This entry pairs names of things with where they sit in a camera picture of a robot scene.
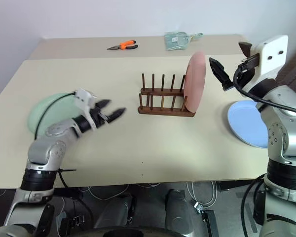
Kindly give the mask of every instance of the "beige tabletop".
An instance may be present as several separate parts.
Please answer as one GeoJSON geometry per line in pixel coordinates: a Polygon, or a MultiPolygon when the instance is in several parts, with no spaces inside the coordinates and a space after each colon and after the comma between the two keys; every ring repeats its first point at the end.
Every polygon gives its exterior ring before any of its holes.
{"type": "MultiPolygon", "coordinates": [[[[95,132],[86,132],[67,151],[62,168],[71,187],[196,180],[251,179],[266,172],[267,150],[251,147],[231,132],[227,110],[244,98],[223,92],[207,57],[204,94],[195,117],[141,115],[137,108],[141,73],[155,73],[155,85],[181,77],[190,56],[75,58],[25,61],[0,95],[0,188],[21,184],[33,134],[27,116],[41,99],[85,88],[112,99],[110,111],[126,113],[95,132]]],[[[243,55],[215,55],[229,75],[243,55]]],[[[180,87],[176,80],[175,87],[180,87]]],[[[154,98],[157,105],[160,101],[154,98]]],[[[57,179],[56,187],[62,187],[57,179]]]]}

